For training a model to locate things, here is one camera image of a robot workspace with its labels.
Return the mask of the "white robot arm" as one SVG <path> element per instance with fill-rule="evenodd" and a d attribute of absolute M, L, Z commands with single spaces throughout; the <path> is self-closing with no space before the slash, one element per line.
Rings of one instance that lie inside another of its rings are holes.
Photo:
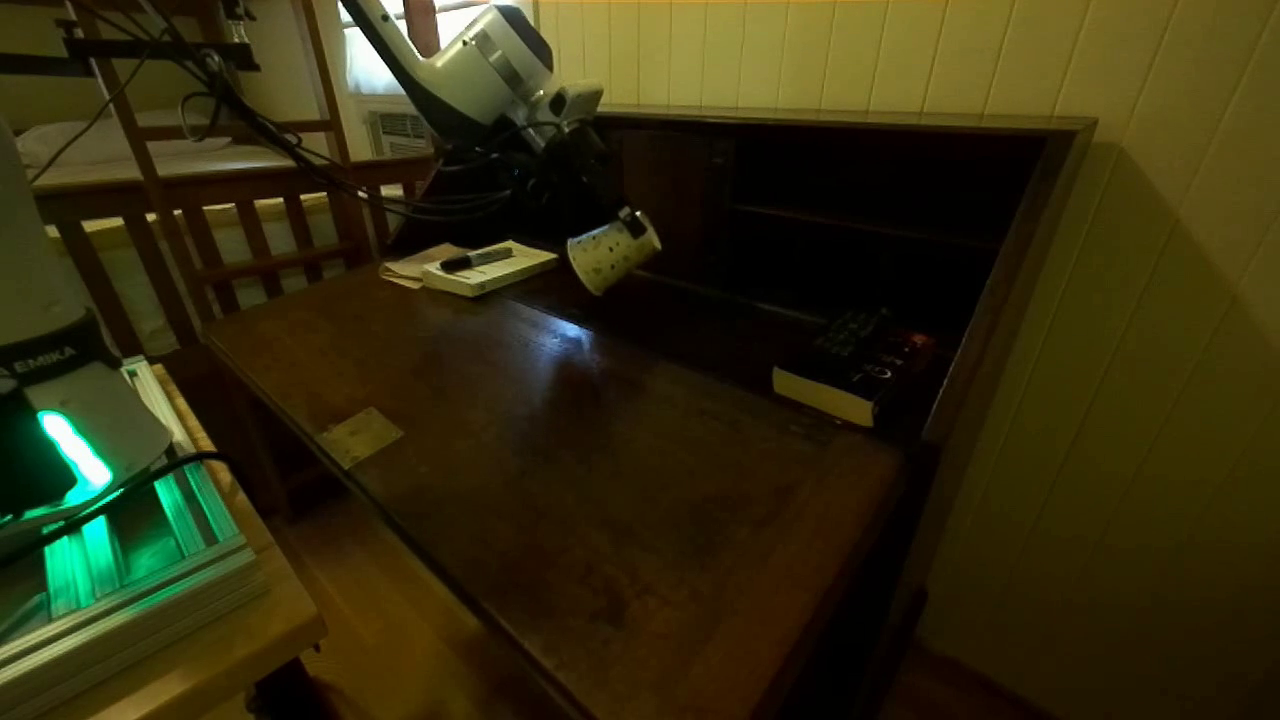
<path fill-rule="evenodd" d="M 551 80 L 526 6 L 494 2 L 423 55 L 382 0 L 341 0 L 433 131 L 437 171 L 390 251 L 497 239 L 564 243 L 625 213 L 594 114 L 600 89 Z"/>

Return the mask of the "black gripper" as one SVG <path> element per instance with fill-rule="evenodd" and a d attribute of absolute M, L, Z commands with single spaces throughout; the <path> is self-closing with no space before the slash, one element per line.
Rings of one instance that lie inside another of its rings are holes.
<path fill-rule="evenodd" d="M 475 158 L 447 158 L 423 187 L 423 234 L 466 247 L 497 239 L 557 247 L 618 218 L 621 209 L 600 131 L 578 128 L 546 152 L 505 141 Z"/>

